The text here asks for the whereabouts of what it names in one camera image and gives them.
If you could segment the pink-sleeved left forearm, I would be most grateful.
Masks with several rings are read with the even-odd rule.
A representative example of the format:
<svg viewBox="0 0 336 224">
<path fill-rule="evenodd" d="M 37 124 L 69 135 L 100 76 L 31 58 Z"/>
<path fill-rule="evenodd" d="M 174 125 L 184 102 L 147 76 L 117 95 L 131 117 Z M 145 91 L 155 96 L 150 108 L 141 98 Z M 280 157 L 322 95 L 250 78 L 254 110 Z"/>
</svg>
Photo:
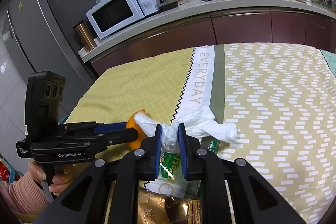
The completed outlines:
<svg viewBox="0 0 336 224">
<path fill-rule="evenodd" d="M 1 195 L 14 213 L 40 214 L 49 204 L 45 193 L 27 172 L 18 181 L 1 181 Z"/>
</svg>

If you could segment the left hand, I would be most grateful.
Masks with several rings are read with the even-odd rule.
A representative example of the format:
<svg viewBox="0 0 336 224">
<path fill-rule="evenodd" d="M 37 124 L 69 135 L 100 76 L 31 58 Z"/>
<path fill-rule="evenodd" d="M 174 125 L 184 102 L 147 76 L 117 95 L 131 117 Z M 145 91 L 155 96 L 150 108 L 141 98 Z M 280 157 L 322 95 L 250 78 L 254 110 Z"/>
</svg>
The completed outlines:
<svg viewBox="0 0 336 224">
<path fill-rule="evenodd" d="M 74 180 L 74 166 L 71 164 L 64 165 L 62 171 L 57 173 L 53 179 L 52 184 L 49 186 L 49 191 L 54 195 L 59 196 Z M 37 165 L 36 162 L 30 160 L 28 162 L 28 172 L 33 180 L 40 184 L 41 181 L 46 180 L 47 176 L 44 170 Z"/>
</svg>

